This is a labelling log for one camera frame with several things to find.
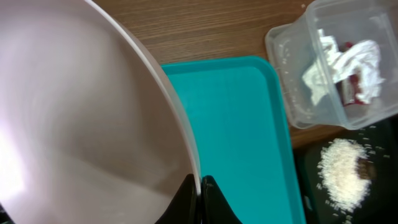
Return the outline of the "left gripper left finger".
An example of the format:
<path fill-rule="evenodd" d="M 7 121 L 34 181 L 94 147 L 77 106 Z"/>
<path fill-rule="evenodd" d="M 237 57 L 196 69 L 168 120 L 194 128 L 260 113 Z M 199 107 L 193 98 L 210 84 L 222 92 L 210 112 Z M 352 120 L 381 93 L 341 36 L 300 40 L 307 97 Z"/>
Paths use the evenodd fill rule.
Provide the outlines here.
<path fill-rule="evenodd" d="M 155 224 L 197 224 L 197 197 L 194 175 L 188 174 Z"/>

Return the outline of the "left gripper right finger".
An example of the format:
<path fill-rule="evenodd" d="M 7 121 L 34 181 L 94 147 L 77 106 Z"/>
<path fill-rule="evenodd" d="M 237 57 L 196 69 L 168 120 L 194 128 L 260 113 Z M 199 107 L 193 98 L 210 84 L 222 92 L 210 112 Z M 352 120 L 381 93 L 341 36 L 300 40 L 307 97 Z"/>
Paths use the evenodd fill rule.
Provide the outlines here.
<path fill-rule="evenodd" d="M 203 224 L 242 224 L 210 175 L 202 178 L 201 206 Z"/>

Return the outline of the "large white plate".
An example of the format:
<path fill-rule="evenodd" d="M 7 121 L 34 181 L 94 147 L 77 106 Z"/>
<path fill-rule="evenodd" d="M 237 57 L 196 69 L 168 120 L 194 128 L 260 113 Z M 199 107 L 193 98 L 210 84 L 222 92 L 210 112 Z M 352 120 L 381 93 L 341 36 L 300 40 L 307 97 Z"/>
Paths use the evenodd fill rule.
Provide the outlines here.
<path fill-rule="evenodd" d="M 191 126 L 164 70 L 93 1 L 1 2 L 1 206 L 15 223 L 155 223 Z"/>

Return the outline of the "white rice pile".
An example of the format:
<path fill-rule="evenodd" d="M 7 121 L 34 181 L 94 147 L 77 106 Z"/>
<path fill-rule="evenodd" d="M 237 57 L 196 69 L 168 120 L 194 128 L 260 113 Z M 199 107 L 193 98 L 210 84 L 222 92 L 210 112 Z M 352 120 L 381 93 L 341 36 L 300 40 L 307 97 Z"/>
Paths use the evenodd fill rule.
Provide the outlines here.
<path fill-rule="evenodd" d="M 368 195 L 371 179 L 360 175 L 360 161 L 367 158 L 366 149 L 351 139 L 336 138 L 321 150 L 318 175 L 337 209 L 353 212 Z"/>

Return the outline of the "brown food scrap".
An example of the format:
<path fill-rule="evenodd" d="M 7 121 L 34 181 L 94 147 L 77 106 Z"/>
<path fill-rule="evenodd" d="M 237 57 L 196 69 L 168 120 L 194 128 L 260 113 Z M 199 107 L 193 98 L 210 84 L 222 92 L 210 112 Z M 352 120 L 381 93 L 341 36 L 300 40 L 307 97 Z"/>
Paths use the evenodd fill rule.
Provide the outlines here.
<path fill-rule="evenodd" d="M 374 180 L 377 176 L 374 164 L 368 159 L 359 158 L 356 171 L 359 178 L 364 180 Z"/>

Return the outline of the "red snack wrapper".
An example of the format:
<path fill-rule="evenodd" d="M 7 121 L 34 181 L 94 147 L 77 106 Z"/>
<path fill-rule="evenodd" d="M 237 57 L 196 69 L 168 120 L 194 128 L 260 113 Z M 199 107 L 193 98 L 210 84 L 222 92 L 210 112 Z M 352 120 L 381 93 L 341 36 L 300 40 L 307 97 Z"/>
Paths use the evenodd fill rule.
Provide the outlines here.
<path fill-rule="evenodd" d="M 367 104 L 358 96 L 363 92 L 359 85 L 362 73 L 362 65 L 358 63 L 355 66 L 348 66 L 348 68 L 343 69 L 339 84 L 339 95 L 343 106 Z"/>

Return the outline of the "white napkin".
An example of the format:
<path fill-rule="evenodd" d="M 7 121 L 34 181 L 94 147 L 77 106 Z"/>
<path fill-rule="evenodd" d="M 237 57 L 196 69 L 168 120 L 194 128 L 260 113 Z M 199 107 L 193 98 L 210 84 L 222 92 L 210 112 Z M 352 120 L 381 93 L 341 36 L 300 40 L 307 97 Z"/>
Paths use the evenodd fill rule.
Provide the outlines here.
<path fill-rule="evenodd" d="M 363 73 L 359 85 L 363 92 L 358 96 L 367 105 L 370 104 L 373 98 L 380 95 L 381 84 L 385 81 L 379 69 L 381 51 L 378 43 L 374 40 L 362 40 L 346 46 L 346 49 L 341 51 L 334 36 L 325 35 L 322 29 L 318 30 L 318 35 L 334 84 L 340 83 L 340 75 L 344 68 L 355 66 L 357 63 L 362 65 Z"/>

